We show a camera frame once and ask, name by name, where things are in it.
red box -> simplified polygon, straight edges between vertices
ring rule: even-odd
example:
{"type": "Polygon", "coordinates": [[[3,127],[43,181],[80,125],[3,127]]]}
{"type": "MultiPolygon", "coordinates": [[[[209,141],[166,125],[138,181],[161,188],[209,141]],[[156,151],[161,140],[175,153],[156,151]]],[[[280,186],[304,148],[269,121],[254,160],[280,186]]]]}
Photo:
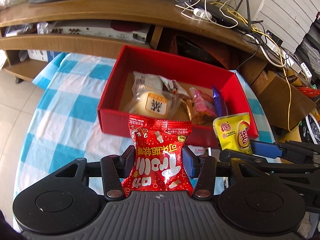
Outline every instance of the red box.
{"type": "MultiPolygon", "coordinates": [[[[232,114],[249,112],[250,139],[256,139],[258,130],[247,98],[236,75],[232,72],[186,57],[137,47],[124,46],[112,69],[98,105],[98,118],[103,133],[130,137],[129,113],[119,111],[128,97],[132,98],[128,76],[133,71],[150,73],[210,89],[214,85],[222,94],[232,114]]],[[[193,125],[187,145],[218,148],[212,127],[193,125]]]]}

red plastic bag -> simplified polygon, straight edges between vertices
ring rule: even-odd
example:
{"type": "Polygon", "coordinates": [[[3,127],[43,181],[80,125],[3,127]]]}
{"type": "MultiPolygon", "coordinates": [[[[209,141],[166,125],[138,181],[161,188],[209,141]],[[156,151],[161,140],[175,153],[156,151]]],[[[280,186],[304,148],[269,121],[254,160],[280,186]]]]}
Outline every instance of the red plastic bag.
{"type": "Polygon", "coordinates": [[[181,157],[181,149],[191,133],[191,122],[131,114],[129,129],[136,154],[132,171],[122,182],[126,195],[132,190],[188,190],[191,195],[193,187],[181,157]]]}
{"type": "Polygon", "coordinates": [[[306,87],[297,87],[298,90],[302,92],[302,94],[306,95],[309,98],[315,98],[320,95],[319,89],[306,88],[306,87]]]}

wooden desk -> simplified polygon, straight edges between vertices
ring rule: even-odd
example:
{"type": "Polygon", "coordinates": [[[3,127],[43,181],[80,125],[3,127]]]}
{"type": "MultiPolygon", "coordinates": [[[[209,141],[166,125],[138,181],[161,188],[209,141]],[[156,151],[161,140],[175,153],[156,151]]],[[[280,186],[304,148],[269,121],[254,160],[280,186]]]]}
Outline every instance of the wooden desk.
{"type": "MultiPolygon", "coordinates": [[[[67,0],[41,5],[30,5],[25,2],[0,12],[0,31],[3,37],[6,26],[41,21],[125,20],[155,25],[151,40],[154,49],[157,47],[163,27],[167,27],[211,38],[250,54],[256,51],[257,47],[243,41],[237,31],[209,22],[187,19],[180,14],[181,9],[174,5],[173,0],[67,0]]],[[[5,70],[25,80],[32,80],[45,63],[42,67],[37,64],[37,67],[28,74],[25,70],[26,65],[31,69],[35,62],[28,60],[24,64],[20,63],[17,57],[18,50],[44,49],[116,58],[124,44],[130,43],[108,38],[62,34],[31,34],[0,39],[0,48],[5,50],[8,56],[5,70]]],[[[264,59],[261,51],[256,55],[257,58],[264,59]]]]}

blue and white checkered tablecloth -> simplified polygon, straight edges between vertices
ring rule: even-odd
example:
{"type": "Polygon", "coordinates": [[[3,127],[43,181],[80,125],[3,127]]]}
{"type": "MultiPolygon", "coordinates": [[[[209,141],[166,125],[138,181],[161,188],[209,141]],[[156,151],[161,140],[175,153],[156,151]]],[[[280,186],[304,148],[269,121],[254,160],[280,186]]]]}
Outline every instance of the blue and white checkered tablecloth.
{"type": "MultiPolygon", "coordinates": [[[[33,115],[18,164],[14,197],[46,175],[78,157],[88,162],[122,154],[130,138],[104,134],[97,106],[116,60],[61,53],[34,79],[45,89],[33,115]]],[[[254,114],[260,140],[274,138],[262,108],[250,87],[237,73],[254,114]]],[[[90,185],[102,194],[101,178],[90,185]]]]}

tiled floor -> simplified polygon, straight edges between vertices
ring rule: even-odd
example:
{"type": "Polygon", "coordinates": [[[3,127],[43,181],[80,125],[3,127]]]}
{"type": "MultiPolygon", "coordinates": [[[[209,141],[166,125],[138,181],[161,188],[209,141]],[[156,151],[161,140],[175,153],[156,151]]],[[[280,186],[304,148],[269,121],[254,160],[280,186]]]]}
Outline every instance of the tiled floor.
{"type": "Polygon", "coordinates": [[[22,144],[43,90],[0,71],[0,209],[12,225],[14,180],[22,144]]]}

